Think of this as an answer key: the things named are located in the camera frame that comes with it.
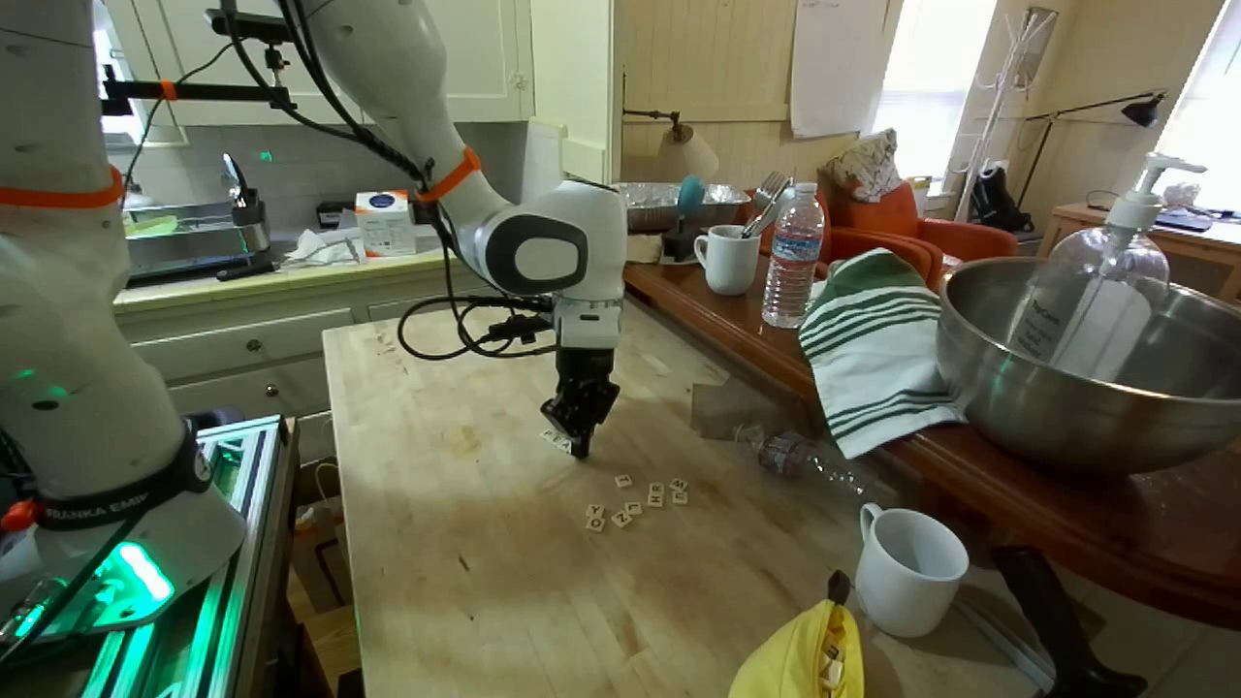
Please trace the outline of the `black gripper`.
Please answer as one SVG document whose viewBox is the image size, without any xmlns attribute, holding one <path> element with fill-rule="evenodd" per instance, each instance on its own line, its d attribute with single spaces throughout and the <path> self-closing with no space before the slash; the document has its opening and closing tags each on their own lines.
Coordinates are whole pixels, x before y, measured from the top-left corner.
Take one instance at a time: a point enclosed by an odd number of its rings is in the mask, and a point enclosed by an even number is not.
<svg viewBox="0 0 1241 698">
<path fill-rule="evenodd" d="M 558 350 L 554 353 L 554 395 L 544 404 L 544 414 L 571 435 L 571 459 L 591 459 L 592 427 L 609 414 L 619 390 L 609 379 L 609 350 Z"/>
</svg>

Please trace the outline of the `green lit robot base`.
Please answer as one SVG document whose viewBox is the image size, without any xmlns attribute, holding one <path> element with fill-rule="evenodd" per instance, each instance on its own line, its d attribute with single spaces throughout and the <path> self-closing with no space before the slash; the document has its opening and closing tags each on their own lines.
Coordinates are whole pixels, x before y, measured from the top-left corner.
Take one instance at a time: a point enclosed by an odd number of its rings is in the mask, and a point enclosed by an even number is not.
<svg viewBox="0 0 1241 698">
<path fill-rule="evenodd" d="M 292 520 L 292 427 L 204 427 L 196 511 L 5 534 L 0 698 L 258 698 Z"/>
</svg>

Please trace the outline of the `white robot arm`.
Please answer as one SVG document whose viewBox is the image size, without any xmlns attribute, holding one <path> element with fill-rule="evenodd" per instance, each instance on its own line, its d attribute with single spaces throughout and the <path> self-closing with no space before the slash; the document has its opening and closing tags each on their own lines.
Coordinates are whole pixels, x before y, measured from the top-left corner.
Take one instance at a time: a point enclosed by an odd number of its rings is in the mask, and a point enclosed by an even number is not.
<svg viewBox="0 0 1241 698">
<path fill-rule="evenodd" d="M 624 207 L 592 183 L 501 200 L 445 110 L 445 47 L 423 0 L 283 0 L 301 63 L 366 112 L 355 139 L 414 178 L 456 260 L 554 307 L 558 386 L 544 404 L 575 445 L 604 422 Z M 193 439 L 121 338 L 124 175 L 103 157 L 92 0 L 0 0 L 0 346 L 5 435 L 45 528 L 92 528 L 196 500 Z"/>
</svg>

